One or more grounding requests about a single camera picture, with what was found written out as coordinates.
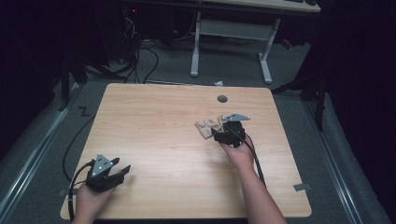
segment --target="desk leg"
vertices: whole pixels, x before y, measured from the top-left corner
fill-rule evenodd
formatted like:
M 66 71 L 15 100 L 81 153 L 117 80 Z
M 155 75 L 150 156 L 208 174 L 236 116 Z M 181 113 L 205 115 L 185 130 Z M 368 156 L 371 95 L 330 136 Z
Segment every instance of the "desk leg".
M 266 84 L 272 83 L 270 70 L 268 69 L 267 57 L 268 57 L 268 53 L 270 52 L 271 46 L 274 42 L 274 38 L 275 38 L 277 27 L 279 26 L 279 23 L 280 23 L 280 19 L 276 19 L 274 22 L 273 28 L 269 34 L 264 53 L 259 54 L 260 65 L 262 66 L 262 75 L 264 76 L 264 82 Z
M 200 33 L 201 33 L 201 12 L 197 12 L 197 21 L 195 27 L 195 45 L 194 45 L 194 52 L 192 53 L 192 62 L 191 62 L 192 77 L 198 76 Z

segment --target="black cable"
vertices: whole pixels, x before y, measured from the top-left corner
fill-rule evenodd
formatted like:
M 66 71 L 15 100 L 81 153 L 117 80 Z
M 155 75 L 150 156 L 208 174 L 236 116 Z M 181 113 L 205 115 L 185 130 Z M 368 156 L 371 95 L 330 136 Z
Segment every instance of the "black cable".
M 137 49 L 137 58 L 140 58 L 140 48 Z M 137 67 L 134 70 L 134 83 L 136 83 L 136 80 L 137 80 L 137 83 L 140 84 L 140 78 L 139 78 L 139 75 L 137 74 Z
M 182 39 L 185 39 L 185 38 L 190 38 L 191 36 L 195 36 L 195 34 L 194 35 L 190 35 L 190 36 L 188 36 L 188 35 L 190 34 L 190 32 L 192 31 L 192 28 L 194 27 L 196 18 L 197 18 L 197 12 L 195 12 L 194 16 L 192 17 L 192 22 L 191 22 L 189 31 L 187 31 L 187 33 L 185 35 L 183 35 L 182 37 L 174 39 L 174 41 L 182 40 Z
M 146 75 L 145 79 L 143 79 L 143 84 L 146 84 L 146 80 L 148 79 L 149 75 L 151 75 L 151 73 L 157 68 L 158 65 L 158 55 L 157 53 L 155 53 L 154 51 L 152 51 L 151 49 L 147 49 L 148 51 L 150 51 L 151 53 L 153 53 L 155 55 L 155 58 L 157 59 L 157 62 L 155 63 L 154 67 L 151 69 L 151 71 Z
M 125 77 L 124 83 L 127 83 L 127 82 L 128 82 L 129 77 L 131 76 L 131 74 L 132 74 L 134 71 L 136 72 L 137 65 L 139 64 L 139 58 L 140 58 L 140 54 L 139 54 L 140 44 L 139 44 L 139 46 L 137 47 L 137 56 L 134 56 L 134 58 L 135 58 L 135 60 L 136 60 L 136 63 L 135 63 L 135 65 L 134 65 L 134 68 L 133 68 L 133 69 L 131 70 L 131 72 Z
M 73 185 L 73 188 L 74 188 L 75 186 L 77 186 L 77 185 L 79 185 L 79 184 L 82 184 L 82 183 L 85 183 L 85 182 L 87 182 L 87 180 L 79 181 L 79 182 L 77 182 L 76 184 Z
M 247 145 L 247 147 L 250 149 L 251 153 L 253 154 L 253 159 L 256 163 L 257 172 L 259 173 L 259 178 L 262 181 L 262 183 L 264 184 L 264 186 L 266 187 L 265 181 L 264 181 L 264 175 L 262 174 L 262 167 L 260 166 L 259 158 L 257 157 L 256 149 L 254 148 L 253 141 L 251 140 L 250 136 L 246 133 L 246 136 L 250 140 L 251 145 L 245 139 L 243 139 L 241 136 L 239 136 L 236 132 L 234 132 L 233 130 L 229 129 L 229 131 L 231 133 L 233 133 L 237 138 L 239 138 L 243 143 L 245 143 Z
M 215 46 L 215 47 L 213 47 L 213 48 L 207 48 L 207 47 L 204 47 L 204 45 L 203 45 L 203 41 L 200 41 L 201 43 L 200 43 L 200 48 L 202 48 L 202 49 L 209 49 L 209 50 L 215 50 L 215 49 L 218 49 L 218 48 L 220 48 L 222 45 L 223 45 L 223 38 L 221 38 L 221 37 L 217 37 L 217 36 L 203 36 L 203 37 L 201 37 L 202 39 L 208 39 L 208 40 L 210 40 L 210 39 L 212 39 L 212 40 L 218 40 L 219 41 L 219 43 L 218 43 L 218 45 L 217 46 Z
M 73 140 L 70 142 L 69 146 L 67 147 L 66 152 L 64 153 L 64 159 L 62 161 L 62 169 L 64 171 L 64 176 L 66 177 L 66 179 L 70 182 L 72 181 L 72 178 L 70 178 L 70 176 L 67 174 L 66 172 L 66 157 L 67 154 L 69 153 L 70 148 L 73 146 L 74 142 L 76 141 L 76 139 L 78 138 L 78 136 L 81 134 L 81 132 L 85 129 L 85 127 L 87 127 L 87 125 L 95 118 L 96 115 L 93 115 L 85 124 L 84 126 L 82 126 L 82 128 L 79 129 L 79 131 L 76 133 L 76 135 L 74 136 Z
M 70 188 L 69 188 L 69 194 L 68 194 L 68 208 L 69 208 L 69 216 L 70 216 L 70 221 L 73 222 L 74 219 L 74 208 L 73 208 L 73 187 L 75 186 L 76 179 L 81 173 L 82 170 L 87 168 L 88 166 L 93 166 L 95 164 L 95 160 L 91 160 L 90 162 L 84 164 L 79 170 L 76 172 L 75 176 L 73 177 L 72 182 L 70 183 Z

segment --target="hand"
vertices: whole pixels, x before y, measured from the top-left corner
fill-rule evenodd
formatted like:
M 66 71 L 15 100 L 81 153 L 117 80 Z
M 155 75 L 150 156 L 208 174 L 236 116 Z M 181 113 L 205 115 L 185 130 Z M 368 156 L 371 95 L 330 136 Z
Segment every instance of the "hand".
M 113 194 L 114 190 L 109 189 L 102 193 L 95 192 L 85 184 L 78 190 L 76 200 L 76 217 L 73 223 L 93 223 L 96 216 L 105 207 L 106 202 Z
M 246 137 L 246 142 L 252 146 L 250 138 Z M 235 168 L 240 171 L 241 169 L 253 169 L 253 154 L 246 145 L 242 143 L 239 147 L 230 147 L 228 145 L 220 143 L 221 147 L 227 154 L 230 162 L 235 166 Z

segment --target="table top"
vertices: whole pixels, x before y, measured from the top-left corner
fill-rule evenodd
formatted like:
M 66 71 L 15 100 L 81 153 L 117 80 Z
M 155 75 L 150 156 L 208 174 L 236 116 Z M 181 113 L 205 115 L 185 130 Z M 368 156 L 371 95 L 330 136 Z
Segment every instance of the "table top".
M 233 4 L 245 7 L 267 7 L 301 12 L 320 12 L 318 4 L 310 6 L 306 2 L 296 3 L 285 0 L 203 0 L 203 2 Z
M 242 124 L 283 215 L 309 216 L 305 192 L 293 187 L 302 180 L 268 89 L 110 84 L 78 168 L 98 153 L 120 158 L 110 174 L 132 167 L 99 218 L 245 217 L 235 169 L 219 143 L 205 140 L 194 125 L 232 113 L 251 117 Z M 61 216 L 68 219 L 67 201 Z

